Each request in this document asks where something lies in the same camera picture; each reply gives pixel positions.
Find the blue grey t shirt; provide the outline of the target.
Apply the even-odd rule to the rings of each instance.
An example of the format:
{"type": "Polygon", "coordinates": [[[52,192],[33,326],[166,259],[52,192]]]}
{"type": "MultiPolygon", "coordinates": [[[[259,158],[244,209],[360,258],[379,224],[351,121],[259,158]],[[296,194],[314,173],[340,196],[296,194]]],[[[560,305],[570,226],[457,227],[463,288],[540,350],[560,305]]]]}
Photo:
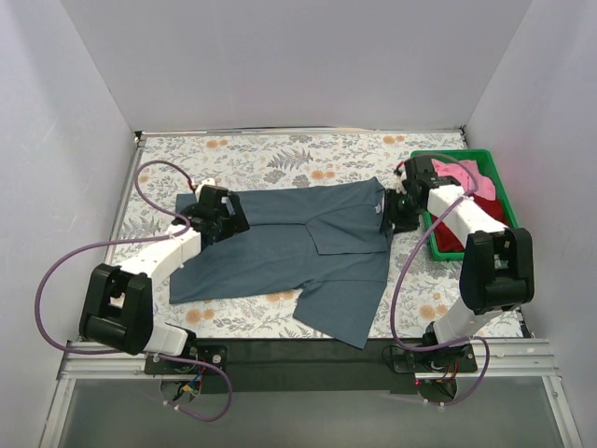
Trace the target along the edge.
{"type": "Polygon", "coordinates": [[[365,347],[387,286],[392,231],[375,177],[241,191],[249,230],[204,248],[170,278],[170,304],[299,290],[293,316],[365,347]]]}

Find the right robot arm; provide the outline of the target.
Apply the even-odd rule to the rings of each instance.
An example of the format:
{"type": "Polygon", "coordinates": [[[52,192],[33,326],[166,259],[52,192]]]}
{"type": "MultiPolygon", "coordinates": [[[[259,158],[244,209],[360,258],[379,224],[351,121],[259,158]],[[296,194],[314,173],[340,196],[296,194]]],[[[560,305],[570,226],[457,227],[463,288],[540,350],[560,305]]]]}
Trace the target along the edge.
{"type": "Polygon", "coordinates": [[[437,172],[440,154],[415,155],[400,162],[398,185],[385,195],[384,219],[396,232],[417,228],[421,214],[435,217],[424,237],[443,224],[464,248],[460,297],[431,323],[419,343],[396,339],[389,358],[397,372],[456,371],[474,359],[471,342],[478,331],[505,312],[532,300],[535,294],[533,242],[524,228],[493,218],[473,199],[480,176],[447,155],[464,179],[437,172]]]}

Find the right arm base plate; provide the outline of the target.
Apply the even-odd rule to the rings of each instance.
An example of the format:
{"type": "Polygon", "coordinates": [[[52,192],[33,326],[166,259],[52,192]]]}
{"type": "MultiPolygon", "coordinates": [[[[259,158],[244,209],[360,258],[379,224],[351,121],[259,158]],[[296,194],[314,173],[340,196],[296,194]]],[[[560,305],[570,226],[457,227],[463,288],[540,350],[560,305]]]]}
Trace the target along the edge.
{"type": "Polygon", "coordinates": [[[478,364],[471,344],[429,352],[413,352],[396,345],[382,349],[382,360],[395,373],[472,373],[478,364]]]}

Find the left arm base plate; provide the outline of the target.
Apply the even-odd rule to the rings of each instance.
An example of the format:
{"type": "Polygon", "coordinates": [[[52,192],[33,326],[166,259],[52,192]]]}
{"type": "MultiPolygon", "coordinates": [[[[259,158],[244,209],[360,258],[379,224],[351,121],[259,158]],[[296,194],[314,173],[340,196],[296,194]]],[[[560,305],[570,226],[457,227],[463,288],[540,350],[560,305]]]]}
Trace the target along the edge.
{"type": "MultiPolygon", "coordinates": [[[[227,367],[229,349],[224,344],[194,344],[184,349],[182,359],[200,361],[213,366],[220,371],[227,367]]],[[[146,359],[144,374],[147,375],[195,375],[205,372],[213,375],[215,372],[203,366],[189,364],[181,361],[162,359],[156,355],[150,355],[146,359]]]]}

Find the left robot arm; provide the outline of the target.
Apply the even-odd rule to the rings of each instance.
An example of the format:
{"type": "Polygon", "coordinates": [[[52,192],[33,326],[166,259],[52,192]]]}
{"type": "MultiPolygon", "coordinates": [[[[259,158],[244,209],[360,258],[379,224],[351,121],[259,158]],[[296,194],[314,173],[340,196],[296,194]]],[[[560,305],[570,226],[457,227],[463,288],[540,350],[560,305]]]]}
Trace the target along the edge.
{"type": "Polygon", "coordinates": [[[129,355],[179,356],[189,331],[154,316],[154,290],[206,247],[250,229],[240,196],[202,183],[174,216],[164,237],[119,265],[101,264],[90,276],[79,335],[129,355]]]}

